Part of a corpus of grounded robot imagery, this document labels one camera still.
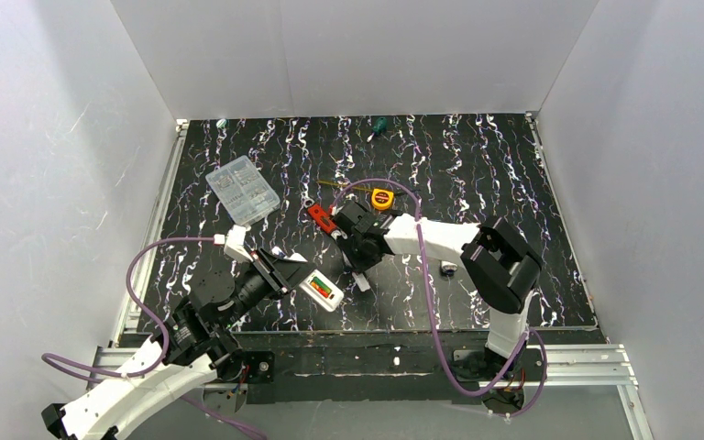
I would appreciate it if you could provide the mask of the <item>white battery cover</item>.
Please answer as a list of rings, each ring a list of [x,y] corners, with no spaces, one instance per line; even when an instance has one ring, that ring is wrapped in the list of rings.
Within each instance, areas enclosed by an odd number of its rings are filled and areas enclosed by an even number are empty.
[[[369,281],[364,274],[353,272],[352,275],[357,287],[362,292],[368,292],[371,289]]]

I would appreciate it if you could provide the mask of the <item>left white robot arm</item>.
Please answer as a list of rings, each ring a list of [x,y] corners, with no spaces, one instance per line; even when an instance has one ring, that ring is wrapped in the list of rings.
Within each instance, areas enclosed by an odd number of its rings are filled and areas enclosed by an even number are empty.
[[[57,439],[125,439],[153,414],[191,390],[215,380],[248,382],[257,360],[233,336],[233,325],[265,300],[302,292],[327,312],[344,293],[299,254],[274,255],[266,249],[225,245],[241,266],[232,279],[217,282],[221,292],[209,300],[190,295],[158,331],[115,370],[88,367],[46,353],[55,369],[94,387],[68,403],[52,403],[41,417]]]

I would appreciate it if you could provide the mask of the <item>white remote control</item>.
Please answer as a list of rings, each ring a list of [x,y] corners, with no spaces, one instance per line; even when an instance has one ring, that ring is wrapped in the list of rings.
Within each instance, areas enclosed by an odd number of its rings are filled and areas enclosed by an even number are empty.
[[[307,261],[302,255],[294,253],[286,259]],[[333,312],[344,299],[343,290],[337,287],[316,266],[316,270],[307,277],[294,291],[288,294],[303,293],[327,312]]]

